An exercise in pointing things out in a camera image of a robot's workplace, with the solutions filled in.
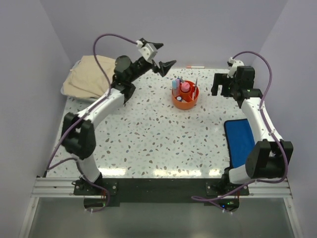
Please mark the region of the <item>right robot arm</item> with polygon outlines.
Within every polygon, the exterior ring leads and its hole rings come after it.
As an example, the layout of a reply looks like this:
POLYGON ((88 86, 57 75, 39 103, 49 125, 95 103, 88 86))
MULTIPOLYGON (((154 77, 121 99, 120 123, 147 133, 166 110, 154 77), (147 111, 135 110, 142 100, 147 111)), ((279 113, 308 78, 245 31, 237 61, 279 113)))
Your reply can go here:
POLYGON ((273 126, 266 111, 264 95, 254 88, 255 70, 251 66, 236 67, 233 75, 216 73, 211 94, 232 97, 246 116, 255 145, 243 165, 231 168, 220 184, 223 193, 233 194, 239 184, 251 181, 280 183, 285 180, 294 147, 273 126))

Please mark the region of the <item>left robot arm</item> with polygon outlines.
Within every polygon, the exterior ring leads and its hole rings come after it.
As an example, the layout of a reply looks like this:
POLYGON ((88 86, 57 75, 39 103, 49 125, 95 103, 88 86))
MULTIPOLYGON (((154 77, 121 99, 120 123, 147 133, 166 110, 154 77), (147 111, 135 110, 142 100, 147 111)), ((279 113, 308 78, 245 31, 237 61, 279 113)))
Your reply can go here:
POLYGON ((91 194, 98 194, 103 188, 100 180, 102 174, 98 169, 93 153, 96 148, 95 130, 98 125, 115 109, 124 105, 133 95, 136 87, 133 82, 149 70, 161 77, 176 63, 154 61, 162 43, 154 43, 144 38, 134 42, 140 58, 131 61, 128 56, 120 56, 115 60, 112 82, 107 92, 86 109, 73 114, 67 113, 63 120, 61 145, 75 159, 82 179, 86 181, 85 189, 91 194))

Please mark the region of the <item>pink cap clear tube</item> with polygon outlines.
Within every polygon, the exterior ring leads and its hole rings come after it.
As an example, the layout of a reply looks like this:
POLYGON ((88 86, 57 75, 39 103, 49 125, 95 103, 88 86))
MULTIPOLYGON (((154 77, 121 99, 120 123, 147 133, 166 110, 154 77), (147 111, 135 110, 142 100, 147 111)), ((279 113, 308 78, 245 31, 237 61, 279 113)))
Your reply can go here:
POLYGON ((181 84, 181 91, 183 93, 188 93, 188 92, 190 92, 190 90, 191 90, 191 86, 190 86, 190 84, 188 82, 183 82, 181 84))

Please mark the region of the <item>clear purple gel pen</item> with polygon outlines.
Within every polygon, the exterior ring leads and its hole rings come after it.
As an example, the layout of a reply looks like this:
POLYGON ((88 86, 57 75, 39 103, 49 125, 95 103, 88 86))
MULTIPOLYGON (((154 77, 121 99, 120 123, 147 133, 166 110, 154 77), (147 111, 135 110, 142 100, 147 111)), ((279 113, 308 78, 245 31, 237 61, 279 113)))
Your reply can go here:
POLYGON ((198 87, 198 78, 196 78, 196 81, 195 81, 195 87, 194 87, 194 92, 193 92, 193 100, 195 100, 195 97, 196 97, 197 87, 198 87))

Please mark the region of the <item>peach tip white marker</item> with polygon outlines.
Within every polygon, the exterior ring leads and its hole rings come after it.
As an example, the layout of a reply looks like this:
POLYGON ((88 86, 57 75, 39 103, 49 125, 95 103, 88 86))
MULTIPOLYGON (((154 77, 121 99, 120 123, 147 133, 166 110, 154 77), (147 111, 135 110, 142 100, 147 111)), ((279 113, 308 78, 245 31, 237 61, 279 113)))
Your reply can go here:
POLYGON ((204 66, 191 66, 191 65, 186 66, 186 68, 187 68, 187 69, 205 69, 204 66))

